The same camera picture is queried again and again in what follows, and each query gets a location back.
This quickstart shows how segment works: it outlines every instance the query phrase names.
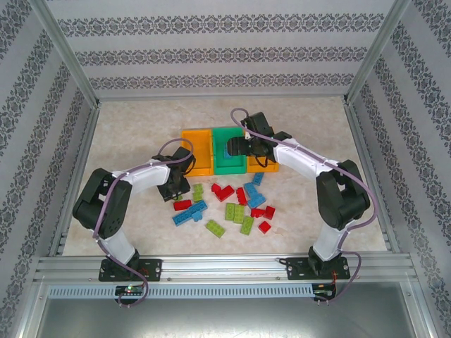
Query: wire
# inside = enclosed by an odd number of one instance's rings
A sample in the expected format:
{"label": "wire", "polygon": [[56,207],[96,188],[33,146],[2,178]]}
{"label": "wire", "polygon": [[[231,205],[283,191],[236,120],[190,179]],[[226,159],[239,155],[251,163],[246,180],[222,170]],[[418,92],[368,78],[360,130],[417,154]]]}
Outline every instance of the wire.
{"label": "wire", "polygon": [[108,192],[106,193],[105,201],[104,201],[103,206],[101,207],[99,217],[97,218],[96,227],[94,228],[94,232],[92,234],[92,237],[94,239],[96,239],[97,244],[99,245],[100,249],[106,254],[106,257],[110,258],[114,263],[116,263],[120,267],[122,267],[122,268],[126,269],[127,271],[131,272],[132,274],[138,276],[143,281],[143,285],[144,285],[144,288],[145,288],[145,291],[143,292],[141,298],[139,298],[138,300],[136,300],[135,303],[132,303],[132,304],[121,303],[121,299],[122,299],[122,296],[123,296],[123,294],[121,294],[119,296],[119,298],[118,298],[119,306],[126,306],[127,308],[131,308],[131,307],[136,306],[139,303],[143,302],[146,299],[146,297],[147,297],[147,295],[149,293],[149,283],[148,283],[148,281],[147,281],[147,279],[146,279],[146,277],[144,275],[142,275],[141,273],[137,272],[136,270],[130,268],[126,264],[120,262],[117,258],[115,258],[113,255],[111,255],[111,253],[108,251],[108,249],[99,240],[99,230],[100,230],[101,223],[104,220],[106,208],[108,206],[108,203],[110,202],[110,198],[111,198],[111,195],[113,194],[114,187],[125,176],[128,176],[128,175],[130,175],[130,174],[132,174],[132,173],[134,173],[134,172],[136,172],[138,170],[144,169],[144,168],[156,167],[156,166],[164,166],[164,165],[168,165],[168,164],[176,164],[176,163],[181,163],[181,162],[186,161],[187,159],[189,159],[191,157],[191,155],[194,153],[194,146],[192,145],[190,140],[183,139],[183,138],[172,139],[171,141],[168,141],[165,144],[163,144],[163,146],[161,146],[160,150],[158,151],[158,155],[161,154],[161,152],[166,148],[166,146],[168,144],[173,143],[173,142],[179,142],[179,141],[185,141],[191,146],[190,153],[188,155],[186,155],[184,158],[181,158],[179,160],[173,160],[173,161],[165,161],[165,162],[148,162],[148,163],[139,165],[137,167],[134,167],[132,169],[129,169],[129,171],[127,171],[126,173],[120,174],[113,181],[113,183],[111,183],[111,186],[109,187]]}
{"label": "wire", "polygon": [[303,146],[300,145],[294,145],[288,142],[284,142],[284,141],[280,141],[278,139],[273,139],[271,137],[267,137],[265,135],[259,134],[258,132],[254,132],[250,129],[248,129],[247,127],[245,127],[244,125],[241,125],[241,123],[238,122],[238,120],[235,118],[234,113],[236,111],[242,111],[246,114],[246,117],[249,117],[249,113],[247,112],[246,109],[244,108],[234,108],[232,109],[232,111],[230,112],[230,117],[232,118],[232,121],[240,128],[242,128],[243,130],[245,130],[246,132],[250,133],[251,135],[254,135],[255,137],[259,137],[261,139],[265,139],[267,141],[271,141],[271,142],[275,142],[278,144],[282,144],[284,146],[288,146],[294,150],[298,150],[301,151],[302,153],[308,155],[309,157],[311,157],[312,159],[314,159],[315,161],[318,161],[319,163],[323,163],[324,165],[328,166],[329,168],[332,168],[336,171],[338,171],[341,175],[347,176],[348,178],[350,178],[351,180],[355,181],[360,187],[362,187],[365,192],[370,196],[371,201],[373,202],[373,207],[374,207],[374,211],[373,211],[373,215],[371,215],[371,217],[359,224],[356,225],[351,225],[350,227],[348,227],[345,231],[345,233],[343,234],[343,236],[341,237],[340,241],[338,242],[337,248],[339,251],[341,251],[342,254],[353,254],[356,255],[359,262],[357,264],[357,267],[354,271],[354,274],[351,276],[350,281],[346,284],[346,286],[343,288],[343,290],[331,301],[328,301],[329,303],[332,301],[335,301],[336,299],[339,299],[345,292],[346,290],[348,290],[348,288],[350,287],[351,283],[354,281],[354,279],[356,278],[357,274],[359,273],[360,267],[362,265],[362,257],[359,255],[359,253],[355,252],[355,251],[343,251],[342,245],[343,242],[345,241],[346,237],[348,236],[348,234],[350,233],[350,231],[355,230],[355,229],[359,229],[361,227],[365,227],[368,224],[370,224],[371,222],[373,222],[378,213],[379,213],[379,204],[376,200],[376,197],[374,196],[373,192],[366,186],[366,184],[364,184],[362,182],[362,180],[360,180],[359,178],[355,177],[353,174],[347,172],[346,170],[343,170],[342,168],[339,168],[338,166],[336,166],[335,164],[329,163],[328,161],[325,161],[323,158],[317,156],[316,154],[312,153],[310,150],[304,148]]}

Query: floor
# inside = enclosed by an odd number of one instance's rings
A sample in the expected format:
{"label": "floor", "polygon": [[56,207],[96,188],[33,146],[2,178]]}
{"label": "floor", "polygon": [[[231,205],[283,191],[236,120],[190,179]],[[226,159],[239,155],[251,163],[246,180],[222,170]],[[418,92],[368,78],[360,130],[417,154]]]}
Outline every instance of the floor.
{"label": "floor", "polygon": [[[263,111],[275,132],[286,131],[318,154],[337,161],[359,158],[339,97],[330,98],[227,98],[168,101],[106,102],[94,133],[82,187],[96,168],[126,170],[148,161],[159,147],[180,136],[184,129],[233,126],[230,111],[246,108]],[[168,147],[172,154],[177,146]],[[210,192],[215,182],[237,188],[252,180],[253,174],[190,177],[190,184],[202,183],[208,210],[203,220],[176,227],[171,202],[163,202],[156,187],[130,200],[123,229],[141,254],[277,254],[307,252],[321,229],[317,211],[316,186],[288,167],[264,175],[259,191],[267,204],[276,208],[272,228],[262,234],[256,219],[250,236],[240,234],[240,225],[224,221],[226,203]],[[227,202],[237,203],[236,196]],[[215,220],[225,229],[219,239],[204,226]],[[102,255],[91,232],[75,219],[70,225],[64,256]],[[355,230],[343,249],[386,250],[377,221]]]}

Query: blue lego brick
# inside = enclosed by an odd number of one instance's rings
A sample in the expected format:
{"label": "blue lego brick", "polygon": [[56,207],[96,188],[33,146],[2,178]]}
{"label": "blue lego brick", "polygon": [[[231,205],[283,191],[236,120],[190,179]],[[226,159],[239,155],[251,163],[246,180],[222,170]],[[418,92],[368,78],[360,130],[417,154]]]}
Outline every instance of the blue lego brick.
{"label": "blue lego brick", "polygon": [[192,218],[192,216],[191,216],[191,212],[189,209],[172,217],[176,227],[178,227],[179,225],[182,225],[183,223],[187,222],[191,218]]}
{"label": "blue lego brick", "polygon": [[193,213],[192,215],[192,219],[197,222],[198,220],[202,219],[202,212],[201,211],[197,211],[196,213]]}
{"label": "blue lego brick", "polygon": [[255,196],[259,195],[259,192],[257,191],[257,189],[255,189],[255,186],[251,182],[246,183],[244,187],[247,195],[249,196],[249,199],[253,199]]}
{"label": "blue lego brick", "polygon": [[227,143],[224,144],[224,158],[232,158],[232,156],[228,154]]}
{"label": "blue lego brick", "polygon": [[200,201],[197,202],[196,204],[194,204],[193,206],[190,206],[188,208],[188,211],[193,214],[193,213],[197,213],[200,211],[204,211],[206,210],[208,207],[206,206],[206,203],[204,201]]}
{"label": "blue lego brick", "polygon": [[252,184],[260,186],[261,180],[263,179],[264,173],[257,173],[254,175],[254,179],[252,180]]}
{"label": "blue lego brick", "polygon": [[252,199],[250,199],[247,202],[247,205],[253,209],[256,208],[257,206],[262,205],[263,203],[266,202],[265,197],[262,194],[257,194],[256,196],[252,197]]}

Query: red lego brick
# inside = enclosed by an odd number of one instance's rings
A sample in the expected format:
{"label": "red lego brick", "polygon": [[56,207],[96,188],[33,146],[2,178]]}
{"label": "red lego brick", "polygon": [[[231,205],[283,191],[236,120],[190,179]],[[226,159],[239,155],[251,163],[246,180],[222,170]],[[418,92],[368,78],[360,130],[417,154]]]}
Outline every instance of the red lego brick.
{"label": "red lego brick", "polygon": [[272,206],[267,206],[263,217],[272,220],[275,212],[276,208],[273,208]]}
{"label": "red lego brick", "polygon": [[261,232],[266,234],[268,230],[271,229],[271,226],[264,220],[263,223],[259,225],[259,229]]}
{"label": "red lego brick", "polygon": [[232,196],[234,192],[235,190],[230,185],[228,185],[221,191],[216,192],[215,194],[216,197],[218,197],[218,200],[222,202],[225,201],[225,199],[227,199],[228,197]]}
{"label": "red lego brick", "polygon": [[247,205],[246,195],[245,195],[245,191],[244,191],[243,188],[238,188],[237,189],[237,197],[238,197],[238,203],[241,206],[246,206]]}
{"label": "red lego brick", "polygon": [[219,185],[217,185],[216,183],[213,183],[213,185],[211,186],[211,192],[220,192],[221,191],[221,187]]}
{"label": "red lego brick", "polygon": [[264,209],[258,209],[258,208],[253,208],[251,209],[251,217],[261,217],[265,214],[265,210]]}
{"label": "red lego brick", "polygon": [[174,210],[180,211],[180,210],[186,210],[192,205],[191,201],[188,199],[186,201],[179,201],[174,202]]}

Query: orange tray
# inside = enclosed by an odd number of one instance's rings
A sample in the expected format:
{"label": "orange tray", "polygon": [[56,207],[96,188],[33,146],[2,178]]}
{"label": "orange tray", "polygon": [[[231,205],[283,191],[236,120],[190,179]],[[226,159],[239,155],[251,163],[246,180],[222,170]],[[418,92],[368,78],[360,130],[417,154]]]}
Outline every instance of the orange tray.
{"label": "orange tray", "polygon": [[[260,163],[265,163],[264,157],[259,157]],[[247,173],[276,173],[279,171],[279,163],[268,161],[268,166],[263,168],[257,163],[255,157],[247,157]]]}
{"label": "orange tray", "polygon": [[[188,139],[194,146],[196,164],[187,177],[211,176],[213,167],[213,143],[211,141],[211,129],[183,130],[181,137]],[[190,145],[182,141],[182,147],[191,149]]]}

